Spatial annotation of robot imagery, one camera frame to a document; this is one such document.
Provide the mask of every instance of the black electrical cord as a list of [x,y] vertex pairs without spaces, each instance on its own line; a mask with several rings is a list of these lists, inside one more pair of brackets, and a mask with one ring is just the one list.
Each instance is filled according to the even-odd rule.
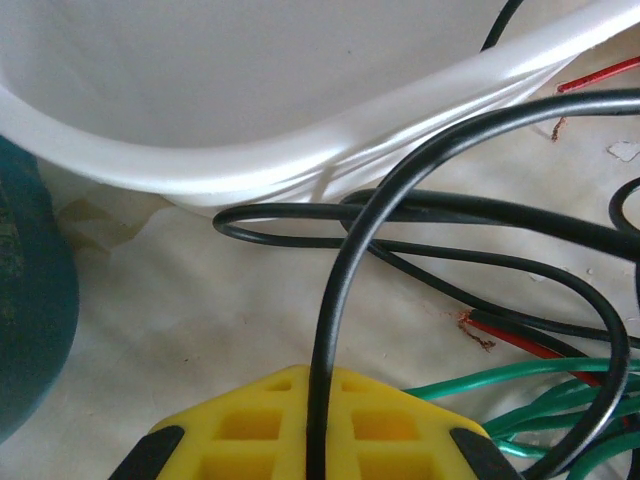
[[[395,205],[385,205],[384,202],[380,200],[380,198],[385,198],[385,195],[383,195],[382,193],[385,193],[386,191],[386,196],[391,197],[393,199],[393,202],[397,203],[397,201],[399,201],[399,199],[401,198],[402,193],[408,191],[413,186],[413,184],[415,184],[415,182],[420,180],[420,178],[418,178],[420,175],[424,176],[425,173],[429,173],[429,171],[435,168],[435,166],[443,163],[446,159],[472,146],[473,144],[479,143],[480,141],[490,138],[491,136],[495,136],[510,129],[517,128],[518,126],[523,126],[528,123],[550,118],[553,116],[560,116],[565,114],[634,114],[638,111],[638,95],[639,92],[636,90],[626,92],[582,94],[580,96],[571,97],[556,97],[555,99],[551,100],[533,102],[525,106],[504,109],[501,111],[493,112],[492,114],[485,114],[480,117],[476,117],[476,119],[473,119],[471,121],[466,121],[463,124],[448,129],[434,139],[426,142],[426,144],[424,144],[417,151],[411,154],[407,159],[405,159],[405,161],[401,162],[402,166],[394,169],[393,174],[388,176],[385,181],[383,181],[382,186],[379,187],[379,191],[375,193],[373,199],[369,201],[368,207],[365,208],[362,212],[360,212],[359,209],[352,208],[352,206],[348,205],[257,205],[249,207],[237,207],[236,209],[223,212],[216,217],[214,223],[216,224],[216,228],[223,231],[223,233],[230,234],[236,238],[242,238],[244,240],[254,241],[257,243],[281,244],[280,242],[282,242],[283,238],[286,238],[286,246],[307,248],[336,248],[343,243],[343,239],[299,239],[295,237],[281,237],[277,235],[265,236],[265,234],[257,234],[255,232],[249,232],[244,229],[239,229],[238,227],[232,227],[227,223],[249,218],[274,218],[277,216],[286,216],[289,218],[340,218],[344,222],[352,222],[357,218],[358,220],[350,229],[351,231],[349,232],[347,240],[344,240],[344,246],[348,247],[350,243],[349,238],[352,239],[351,242],[354,242],[354,237],[352,237],[352,235],[354,235],[353,229],[358,227],[358,222],[364,221],[365,223],[369,223],[366,228],[368,232],[365,236],[372,235],[371,230],[373,229],[375,231],[375,228],[377,228],[377,226],[384,220],[384,216],[393,211]],[[409,175],[407,177],[407,168],[417,170],[417,172],[414,172],[412,174],[414,176]],[[394,183],[399,183],[400,186],[394,187]],[[399,188],[400,191],[396,192],[390,190],[391,188]],[[392,215],[391,218],[396,218],[396,221],[425,221],[424,218],[422,218],[421,220],[415,219],[416,211],[418,211],[421,213],[421,215],[423,215],[423,217],[430,215],[430,218],[436,219],[433,221],[451,221],[451,218],[447,218],[446,216],[443,217],[443,210],[446,210],[449,212],[455,212],[457,217],[453,221],[460,223],[486,223],[486,221],[481,220],[481,217],[489,217],[491,219],[491,223],[497,222],[506,223],[509,225],[531,226],[530,223],[533,222],[533,229],[536,230],[541,229],[539,227],[541,227],[542,223],[546,225],[546,227],[544,227],[543,225],[544,228],[542,228],[545,233],[560,234],[562,238],[575,241],[576,243],[588,244],[597,249],[605,250],[609,253],[620,255],[633,261],[636,261],[638,259],[638,237],[633,234],[629,234],[629,236],[625,238],[618,237],[616,240],[614,240],[613,237],[611,237],[612,231],[604,227],[599,227],[582,222],[580,223],[580,228],[582,229],[581,233],[576,236],[574,234],[570,234],[566,230],[564,232],[558,231],[557,228],[563,223],[564,220],[566,220],[566,217],[558,218],[557,216],[551,215],[553,217],[553,220],[549,222],[548,217],[546,217],[546,214],[548,214],[548,212],[529,209],[529,211],[527,211],[527,215],[525,215],[525,217],[527,217],[527,221],[525,221],[525,224],[527,225],[523,225],[523,217],[521,211],[523,207],[507,204],[506,208],[503,208],[505,207],[505,205],[501,205],[500,202],[496,203],[496,201],[490,201],[486,199],[481,199],[480,202],[477,202],[478,199],[472,197],[470,198],[444,195],[443,197],[435,198],[434,195],[437,194],[433,194],[432,192],[419,193],[423,196],[431,195],[431,197],[429,198],[430,203],[427,205],[431,208],[425,209],[425,205],[417,202],[417,200],[413,197],[413,195],[416,195],[416,193],[412,193],[412,196],[409,197],[409,205],[406,206],[406,208],[409,209],[410,212],[407,213],[406,211],[399,209],[398,213],[396,213],[395,216]],[[301,212],[300,207],[310,207],[310,209]],[[281,211],[274,212],[274,208],[280,209]],[[378,211],[376,213],[376,210],[371,210],[372,208],[378,208],[381,209],[381,211]],[[336,305],[332,306],[331,302],[335,301],[335,299],[330,299],[331,296],[337,295],[338,300],[340,302],[343,302],[344,298],[346,297],[346,292],[344,292],[344,290],[348,289],[350,277],[355,272],[355,266],[358,262],[357,258],[354,261],[353,258],[350,258],[350,255],[359,257],[363,252],[359,250],[362,248],[362,245],[358,245],[357,242],[358,241],[356,241],[356,245],[351,246],[350,249],[345,250],[345,248],[343,247],[341,253],[339,254],[338,261],[334,266],[334,272],[332,273],[332,277],[330,278],[330,281],[328,283],[327,292],[325,292],[325,300],[323,302],[323,316],[321,318],[322,321],[319,321],[319,329],[316,336],[317,344],[316,348],[314,349],[314,362],[312,362],[312,365],[315,365],[316,371],[312,374],[313,378],[310,378],[310,412],[308,415],[309,428],[307,444],[307,474],[309,478],[322,478],[324,476],[324,430],[322,430],[321,432],[322,441],[318,442],[317,428],[315,428],[314,436],[314,427],[318,426],[317,418],[314,417],[314,415],[318,415],[319,413],[319,416],[322,417],[324,408],[328,407],[328,403],[324,402],[328,400],[329,382],[331,368],[333,365],[333,354],[335,353],[335,340],[337,336],[337,325],[335,323],[333,323],[332,325],[332,321],[336,319]],[[368,240],[364,243],[364,248],[367,248],[367,242]],[[380,246],[383,248],[398,247],[398,242],[392,242],[391,244],[385,244],[384,242],[389,241],[377,241],[375,244],[371,244],[369,248],[374,246]],[[415,253],[416,249],[420,250],[420,248],[441,248],[427,246],[416,247],[411,244],[404,245],[408,245],[405,248],[406,253]],[[617,248],[617,245],[622,245],[623,248],[619,249]],[[394,257],[404,262],[403,259],[400,259],[395,255]],[[335,276],[337,275],[335,273],[336,271],[340,272],[342,270],[342,274],[344,274],[345,268],[347,272],[346,277],[341,279],[339,276]],[[340,305],[337,305],[337,310],[337,319],[339,320]],[[326,315],[328,314],[330,317],[329,322],[323,320],[327,318]],[[626,344],[624,328],[615,312],[613,312],[612,316],[607,316],[607,318],[603,318],[603,320],[605,320],[605,322],[607,323],[607,327],[609,328],[612,337],[612,363],[609,374],[606,378],[605,386],[601,389],[598,398],[587,411],[587,415],[585,415],[585,418],[583,418],[583,420],[581,420],[578,425],[576,425],[576,428],[574,428],[572,432],[570,432],[570,434],[562,442],[560,442],[559,445],[554,447],[549,456],[545,457],[550,458],[550,460],[546,462],[546,466],[544,461],[538,462],[536,464],[538,465],[537,470],[536,465],[534,465],[532,469],[526,472],[527,478],[543,478],[545,475],[547,475],[546,473],[544,473],[545,469],[549,471],[557,471],[561,469],[562,466],[566,465],[566,463],[572,458],[575,458],[576,454],[589,442],[590,439],[594,437],[595,434],[597,434],[601,426],[606,421],[606,418],[608,418],[611,410],[617,403],[617,400],[619,399],[619,394],[621,389],[624,388],[624,380],[626,377],[626,366],[628,364],[629,358],[628,344]],[[325,334],[327,333],[327,327],[329,327],[329,337],[325,337]],[[320,363],[320,376],[318,375],[317,371],[318,363]],[[320,394],[322,394],[323,392],[326,393],[327,398],[323,400],[324,397],[322,395],[317,395],[318,392],[320,392]],[[326,416],[324,417],[324,422],[324,425],[326,426]]]
[[[258,204],[234,207],[221,212],[214,219],[214,227],[219,232],[238,240],[248,241],[261,245],[270,245],[287,248],[340,248],[344,238],[318,238],[318,237],[297,237],[286,235],[273,235],[260,233],[235,225],[235,222],[243,220],[257,220],[269,218],[305,218],[316,220],[339,220],[348,230],[348,225],[360,213],[361,206],[370,198],[373,190],[363,190],[346,197],[342,205],[322,205],[322,204]],[[448,214],[441,210],[420,207],[415,201],[412,202],[412,192],[401,206],[387,219],[389,222],[413,222],[413,223],[462,223],[462,224],[494,224],[469,215]],[[547,320],[534,315],[525,314],[512,310],[501,305],[489,302],[465,290],[462,290],[451,283],[407,262],[406,260],[393,255],[391,252],[420,255],[427,257],[443,258],[474,263],[484,263],[511,269],[517,269],[534,273],[547,278],[551,278],[568,288],[576,291],[581,296],[585,296],[583,291],[586,288],[592,289],[579,277],[572,275],[562,269],[534,262],[522,258],[510,257],[507,255],[491,254],[485,252],[466,251],[454,248],[435,247],[429,245],[419,245],[413,243],[398,242],[392,240],[376,240],[369,250],[381,260],[398,268],[413,278],[425,283],[449,297],[464,303],[474,309],[498,316],[505,321],[515,325],[527,325],[540,330],[552,331],[564,335],[577,336],[592,340],[609,341],[609,335],[604,330],[592,327],[583,327],[562,322]],[[640,348],[640,338],[630,337],[631,346]]]
[[[536,330],[535,328],[527,327],[526,325],[510,322],[509,320],[505,320],[498,315],[492,315],[490,313],[483,312],[482,310],[472,310],[469,314],[469,318],[484,325],[498,328],[504,332],[513,333],[515,335],[525,337],[528,340],[532,340],[533,342],[537,343],[538,345],[542,345],[549,350],[553,350],[563,357],[583,358],[587,356],[586,353],[578,350],[568,343],[563,342],[562,340],[557,339],[556,337],[552,337],[551,335],[547,335],[546,333]],[[598,372],[592,372],[591,375],[598,378],[599,380],[604,379],[604,375]]]
[[[640,90],[601,91],[556,96],[515,107],[496,110],[461,122],[424,142],[385,177],[375,194],[353,222],[327,282],[314,343],[309,376],[307,415],[307,478],[325,479],[325,435],[329,392],[335,361],[340,320],[349,288],[362,256],[386,218],[420,181],[450,158],[474,145],[517,128],[561,116],[636,115],[640,113]],[[514,209],[486,211],[487,204],[465,204],[455,198],[430,206],[519,225]],[[598,243],[598,250],[628,260],[640,261],[640,241],[611,244],[598,229],[586,224],[581,233],[564,229],[557,218],[537,216],[541,222],[532,230],[559,236],[575,243]],[[547,455],[524,472],[526,479],[547,478],[560,471],[604,427],[624,390],[629,370],[629,341],[620,317],[614,312],[605,319],[611,335],[611,362],[606,381],[585,414]]]
[[[638,423],[637,417],[638,415],[633,415],[633,420],[628,427],[622,428],[617,432],[608,433],[606,435],[600,435],[593,442],[591,442],[574,460],[569,462],[565,468],[562,469],[559,473],[566,473],[575,465],[575,463],[580,459],[580,457],[588,454],[594,448],[606,443],[610,440],[618,438],[622,435],[626,435],[627,433],[637,432],[640,430],[640,423]],[[640,478],[640,450],[634,449],[631,455],[631,466],[629,468],[629,473],[627,474],[627,480],[638,480]]]
[[[631,223],[624,214],[624,204],[627,199],[635,191],[640,189],[640,178],[631,180],[618,189],[616,193],[611,197],[609,202],[609,218],[611,223],[615,225],[618,230],[625,232],[640,233],[640,230]],[[640,265],[636,264],[635,271],[635,287],[636,287],[636,299],[638,303],[638,309],[640,310]]]
[[491,47],[495,47],[502,36],[504,29],[507,27],[507,24],[511,21],[511,17],[513,17],[518,8],[520,8],[523,1],[524,0],[507,0],[507,3],[502,7],[498,18],[496,18],[496,21],[491,27],[489,35],[487,35],[486,40],[482,44],[482,48],[480,49],[481,52]]

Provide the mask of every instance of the white plastic basin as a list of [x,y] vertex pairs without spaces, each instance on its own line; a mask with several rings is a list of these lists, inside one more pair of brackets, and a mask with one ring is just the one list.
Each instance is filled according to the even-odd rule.
[[5,0],[0,134],[206,212],[306,201],[517,102],[640,21],[637,0]]

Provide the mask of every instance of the red wire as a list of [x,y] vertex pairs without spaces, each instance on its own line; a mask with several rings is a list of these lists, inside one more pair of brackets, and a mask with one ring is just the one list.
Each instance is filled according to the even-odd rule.
[[556,88],[556,92],[567,93],[574,90],[579,90],[581,88],[588,87],[589,85],[601,82],[603,80],[606,80],[607,78],[614,77],[636,67],[640,67],[640,57],[630,58],[629,60],[616,63],[615,65],[603,68],[602,70],[598,70],[597,72],[585,75],[584,77],[580,77],[576,80],[562,83],[558,85],[558,87]]
[[[522,337],[520,335],[505,332],[504,330],[500,330],[495,327],[490,327],[488,325],[477,322],[470,318],[467,320],[467,323],[477,328],[478,330],[482,330],[483,332],[488,333],[489,335],[493,335],[494,337],[499,338],[500,340],[504,340],[505,342],[510,343],[511,345],[514,345],[526,352],[529,352],[535,355],[536,357],[540,357],[544,359],[564,358],[563,355],[560,355],[559,353],[554,352],[550,348],[543,347],[542,345],[539,345],[529,340],[528,338]],[[582,380],[587,385],[590,385],[592,387],[600,385],[600,382],[590,373],[587,373],[587,372],[570,372],[570,373],[574,377]]]

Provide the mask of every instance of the green insulated wire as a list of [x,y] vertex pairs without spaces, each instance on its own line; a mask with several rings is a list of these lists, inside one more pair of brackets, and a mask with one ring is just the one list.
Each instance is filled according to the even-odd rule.
[[[638,410],[640,410],[640,396],[622,400],[618,404],[618,407],[615,409],[614,413],[611,415],[611,419],[626,417],[628,415],[637,413]],[[576,412],[567,413],[564,415],[552,415],[549,417],[532,417],[520,423],[512,424],[511,426],[508,426],[495,434],[489,433],[489,435],[491,435],[491,437],[495,435],[499,438],[502,438],[510,437],[521,432],[569,428],[575,425],[575,423],[580,420],[580,417],[582,415],[583,412]]]
[[532,418],[542,417],[544,415],[556,412],[562,412],[570,408],[574,408],[585,403],[590,403],[598,394],[596,389],[589,389],[565,395],[560,398],[550,398],[545,401],[536,402],[525,407],[516,408],[500,417],[494,418],[486,422],[483,427],[490,436],[500,435],[513,425]]
[[627,433],[613,438],[585,453],[571,468],[567,480],[584,480],[601,463],[634,448],[640,448],[640,432]]
[[574,378],[573,380],[568,380],[564,383],[556,385],[555,387],[551,387],[549,390],[536,398],[532,403],[541,402],[549,398],[561,397],[563,395],[577,392],[579,390],[586,390],[587,388],[589,388],[589,385],[578,378]]
[[549,451],[548,448],[509,442],[507,440],[494,440],[493,443],[496,444],[502,453],[520,458],[542,458]]
[[[498,367],[484,372],[478,372],[465,377],[446,380],[424,387],[405,390],[406,393],[423,400],[446,397],[457,393],[468,392],[476,388],[494,385],[496,383],[514,380],[516,378],[543,373],[558,372],[605,372],[609,367],[608,358],[558,358],[552,360],[535,360],[522,362],[504,367]],[[640,360],[631,361],[631,371],[640,371]]]

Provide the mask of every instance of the white floor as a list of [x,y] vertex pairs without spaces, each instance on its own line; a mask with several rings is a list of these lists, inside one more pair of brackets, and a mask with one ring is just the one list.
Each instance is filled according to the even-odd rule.
[[[639,39],[635,31],[585,54],[555,83],[637,54],[631,46]],[[634,71],[602,87],[638,84],[640,71]],[[545,93],[552,88],[553,82]],[[640,120],[570,120],[557,143],[549,138],[552,127],[553,122],[537,125],[475,148],[426,184],[607,224],[609,197],[640,175],[640,157],[634,158],[640,153]],[[162,418],[280,368],[309,362],[335,252],[240,243],[217,234],[210,219],[159,197],[94,185],[51,167],[43,174],[77,252],[81,313],[71,356],[55,388],[0,447],[0,478],[106,479]],[[632,217],[639,206],[640,195],[630,201]],[[341,233],[327,222],[261,227]],[[566,267],[601,290],[628,319],[630,331],[640,334],[630,264],[505,229],[395,226],[384,235],[508,252]],[[505,305],[598,324],[581,301],[550,281],[445,261],[422,263]],[[463,308],[367,258],[345,314],[339,364],[408,387],[531,359],[499,341],[491,353],[482,350],[456,326]],[[580,346],[606,354],[601,346]],[[439,403],[482,421],[554,381],[531,378]],[[627,458],[613,464],[625,472]],[[607,467],[593,478],[618,477]]]

